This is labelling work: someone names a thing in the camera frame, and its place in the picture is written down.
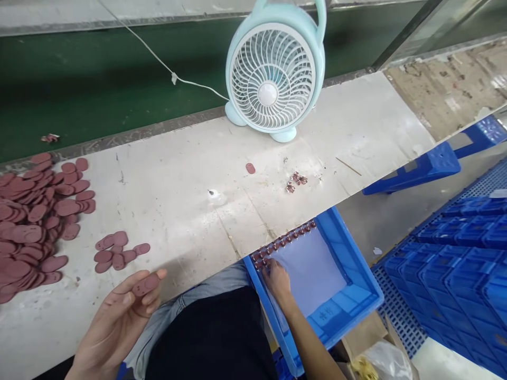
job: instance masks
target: hand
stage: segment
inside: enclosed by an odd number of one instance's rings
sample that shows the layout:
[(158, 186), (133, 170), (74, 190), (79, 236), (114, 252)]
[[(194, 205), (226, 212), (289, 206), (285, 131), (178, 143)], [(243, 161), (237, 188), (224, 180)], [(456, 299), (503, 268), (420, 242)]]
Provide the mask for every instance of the hand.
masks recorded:
[[(162, 280), (167, 271), (160, 269), (157, 275)], [(142, 299), (132, 293), (134, 285), (148, 276), (147, 270), (134, 273), (104, 299), (79, 345), (66, 380), (116, 378), (120, 363), (160, 306), (160, 286)]]
[(275, 297), (282, 311), (285, 312), (284, 308), (290, 307), (292, 303), (295, 303), (290, 291), (289, 274), (278, 261), (268, 259), (267, 268), (262, 269), (262, 276), (267, 288), (273, 297)]

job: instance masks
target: cardboard box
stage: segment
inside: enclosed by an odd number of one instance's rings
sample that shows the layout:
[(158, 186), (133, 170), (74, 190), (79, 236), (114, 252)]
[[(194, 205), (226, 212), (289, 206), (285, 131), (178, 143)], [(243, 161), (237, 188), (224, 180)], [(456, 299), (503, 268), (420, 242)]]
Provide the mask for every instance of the cardboard box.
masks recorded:
[[(355, 374), (352, 370), (350, 363), (381, 339), (384, 339), (398, 347), (408, 359), (407, 350), (405, 350), (400, 337), (396, 333), (396, 330), (387, 315), (386, 321), (388, 327), (387, 329), (382, 323), (382, 319), (375, 311), (367, 316), (364, 321), (357, 325), (342, 340), (340, 340), (336, 346), (334, 346), (335, 358), (339, 360), (338, 365), (347, 380), (359, 379), (357, 374)], [(412, 367), (413, 379), (419, 380), (419, 372), (412, 362), (410, 362), (410, 365)]]

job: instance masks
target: jeans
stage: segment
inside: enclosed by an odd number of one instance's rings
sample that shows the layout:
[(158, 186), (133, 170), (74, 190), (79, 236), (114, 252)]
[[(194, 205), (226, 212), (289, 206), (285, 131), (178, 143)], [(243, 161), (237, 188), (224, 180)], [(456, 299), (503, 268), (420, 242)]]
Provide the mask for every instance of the jeans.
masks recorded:
[(251, 282), (243, 261), (239, 261), (181, 296), (161, 305), (153, 313), (134, 348), (125, 359), (127, 367), (134, 370), (135, 378), (144, 380), (153, 346), (185, 307), (199, 299), (217, 296), (244, 286), (251, 286)]

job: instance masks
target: person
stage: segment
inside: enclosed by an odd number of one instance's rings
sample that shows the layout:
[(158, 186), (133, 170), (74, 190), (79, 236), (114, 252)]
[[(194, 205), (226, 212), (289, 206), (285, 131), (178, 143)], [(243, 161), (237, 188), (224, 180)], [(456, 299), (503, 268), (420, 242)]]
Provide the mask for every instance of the person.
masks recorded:
[[(163, 280), (166, 270), (156, 271)], [(160, 287), (142, 298), (139, 271), (103, 301), (74, 357), (66, 380), (114, 380), (121, 362), (136, 379), (277, 379), (262, 326), (259, 298), (238, 262), (160, 305)], [(344, 380), (301, 313), (283, 266), (267, 261), (264, 281), (285, 315), (310, 380)]]

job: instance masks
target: fan center hub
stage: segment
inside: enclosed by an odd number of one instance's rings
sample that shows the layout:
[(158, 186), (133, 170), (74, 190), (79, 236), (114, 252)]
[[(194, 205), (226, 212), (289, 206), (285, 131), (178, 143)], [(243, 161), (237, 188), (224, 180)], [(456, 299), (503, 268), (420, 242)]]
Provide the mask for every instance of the fan center hub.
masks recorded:
[(263, 106), (272, 106), (278, 99), (278, 88), (273, 82), (264, 82), (260, 85), (257, 96)]

